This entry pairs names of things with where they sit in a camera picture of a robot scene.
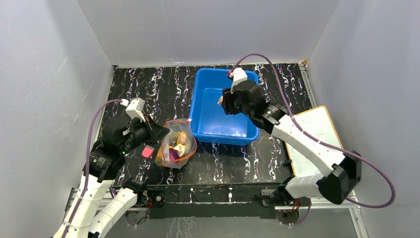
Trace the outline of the orange bell pepper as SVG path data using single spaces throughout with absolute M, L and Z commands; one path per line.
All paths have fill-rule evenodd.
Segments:
M 156 157 L 155 157 L 155 163 L 156 163 L 156 165 L 161 166 L 161 167 L 163 167 L 165 165 L 164 158 L 162 157 L 162 148 L 159 148 L 157 150 L 157 154 L 156 154 Z

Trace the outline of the clear zip top bag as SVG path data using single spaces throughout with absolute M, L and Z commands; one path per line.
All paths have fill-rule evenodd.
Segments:
M 155 163 L 158 166 L 180 169 L 197 149 L 197 141 L 191 131 L 192 119 L 169 120 L 164 127 L 169 133 L 160 141 Z

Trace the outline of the blue plastic bin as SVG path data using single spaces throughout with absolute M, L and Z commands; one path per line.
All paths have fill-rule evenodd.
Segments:
M 217 103 L 229 88 L 228 69 L 204 67 L 197 71 L 189 118 L 199 142 L 245 146 L 260 136 L 260 129 L 243 114 L 226 115 Z

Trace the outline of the purple onion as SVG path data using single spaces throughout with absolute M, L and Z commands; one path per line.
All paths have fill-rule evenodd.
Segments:
M 170 162 L 175 162 L 179 159 L 179 154 L 178 151 L 173 149 L 173 148 L 169 148 L 169 161 Z

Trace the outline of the white mushroom piece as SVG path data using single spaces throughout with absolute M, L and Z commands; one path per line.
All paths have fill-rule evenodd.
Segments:
M 178 151 L 179 157 L 185 157 L 188 155 L 189 147 L 187 145 L 178 144 L 173 149 Z

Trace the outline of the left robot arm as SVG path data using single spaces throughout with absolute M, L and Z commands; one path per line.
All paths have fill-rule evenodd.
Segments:
M 110 118 L 102 135 L 88 153 L 81 183 L 55 238 L 103 238 L 132 206 L 143 206 L 148 200 L 145 184 L 129 179 L 105 208 L 98 207 L 119 170 L 125 156 L 141 145 L 155 146 L 170 132 L 156 124 L 150 116 L 130 119 L 128 116 Z

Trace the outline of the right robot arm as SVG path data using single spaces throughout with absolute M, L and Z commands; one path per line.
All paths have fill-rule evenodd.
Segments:
M 271 201 L 292 205 L 301 197 L 323 197 L 339 205 L 360 182 L 359 159 L 310 139 L 279 104 L 266 101 L 263 89 L 255 82 L 245 80 L 223 89 L 221 106 L 227 115 L 244 114 L 256 127 L 289 144 L 319 170 L 316 175 L 288 178 L 273 193 Z

